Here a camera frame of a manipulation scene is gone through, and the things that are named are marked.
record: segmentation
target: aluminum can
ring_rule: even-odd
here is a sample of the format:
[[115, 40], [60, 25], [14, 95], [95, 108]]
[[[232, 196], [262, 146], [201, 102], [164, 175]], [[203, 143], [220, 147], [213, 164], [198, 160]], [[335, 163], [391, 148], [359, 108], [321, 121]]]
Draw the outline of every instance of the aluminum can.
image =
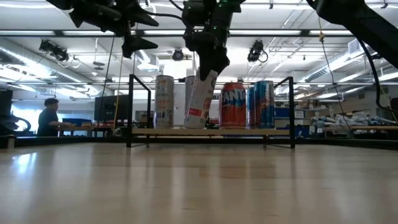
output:
[[174, 78], [158, 75], [155, 79], [155, 128], [172, 128], [174, 118]]
[[256, 128], [275, 128], [274, 83], [259, 81], [254, 84]]
[[193, 81], [195, 81], [194, 75], [185, 77], [185, 116], [187, 116], [189, 101], [192, 96]]
[[202, 129], [206, 126], [217, 76], [217, 72], [210, 70], [206, 80], [201, 81], [200, 72], [197, 70], [193, 82], [192, 97], [189, 102], [188, 113], [185, 117], [185, 128]]
[[246, 128], [246, 90], [242, 83], [225, 83], [220, 95], [220, 128]]
[[246, 104], [248, 106], [248, 126], [247, 129], [256, 128], [256, 99], [254, 97], [254, 87], [248, 89], [248, 96], [246, 97]]

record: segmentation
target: wooden shelf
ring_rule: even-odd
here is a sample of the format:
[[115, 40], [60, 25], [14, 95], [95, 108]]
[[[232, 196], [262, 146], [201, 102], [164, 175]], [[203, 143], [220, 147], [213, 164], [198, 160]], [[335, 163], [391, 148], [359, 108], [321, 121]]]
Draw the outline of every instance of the wooden shelf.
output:
[[159, 134], [159, 135], [289, 135], [289, 130], [276, 129], [132, 129], [133, 134]]
[[[398, 126], [351, 126], [352, 130], [379, 130], [379, 131], [398, 131]], [[336, 126], [326, 127], [323, 131], [349, 131], [348, 127]]]

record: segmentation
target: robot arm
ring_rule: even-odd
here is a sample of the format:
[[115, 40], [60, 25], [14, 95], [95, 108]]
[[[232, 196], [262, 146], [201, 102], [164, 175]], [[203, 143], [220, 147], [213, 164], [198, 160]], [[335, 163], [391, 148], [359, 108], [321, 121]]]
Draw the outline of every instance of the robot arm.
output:
[[[110, 30], [124, 37], [123, 55], [133, 51], [154, 49], [157, 45], [131, 35], [136, 22], [158, 26], [137, 0], [47, 0], [67, 10], [77, 27], [82, 22]], [[200, 78], [205, 80], [210, 70], [220, 74], [228, 65], [226, 41], [234, 12], [241, 12], [245, 0], [188, 0], [184, 1], [182, 20], [186, 25], [185, 45], [200, 57]], [[364, 0], [307, 0], [317, 14], [334, 24], [345, 26], [358, 39], [365, 41], [382, 57], [398, 68], [398, 29], [370, 9]], [[204, 27], [201, 31], [195, 26]]]

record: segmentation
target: man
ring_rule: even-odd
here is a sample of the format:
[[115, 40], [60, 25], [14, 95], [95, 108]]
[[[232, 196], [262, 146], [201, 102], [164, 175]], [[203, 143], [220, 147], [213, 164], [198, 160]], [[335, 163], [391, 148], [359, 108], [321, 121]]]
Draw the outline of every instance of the man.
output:
[[70, 126], [70, 123], [58, 122], [57, 110], [58, 100], [55, 98], [49, 98], [44, 101], [44, 109], [39, 115], [39, 128], [37, 130], [37, 136], [58, 136], [57, 127], [59, 126]]

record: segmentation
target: computer monitor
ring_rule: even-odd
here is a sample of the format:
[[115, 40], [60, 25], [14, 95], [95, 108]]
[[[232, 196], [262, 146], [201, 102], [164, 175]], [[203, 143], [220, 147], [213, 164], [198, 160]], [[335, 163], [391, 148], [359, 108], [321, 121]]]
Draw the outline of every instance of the computer monitor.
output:
[[[114, 114], [116, 112], [116, 98], [117, 96], [104, 96], [102, 97], [101, 101], [101, 97], [96, 97], [94, 120], [96, 121], [113, 120]], [[117, 120], [125, 120], [128, 118], [128, 112], [127, 112], [128, 105], [129, 105], [129, 96], [119, 95], [118, 117], [116, 118]]]

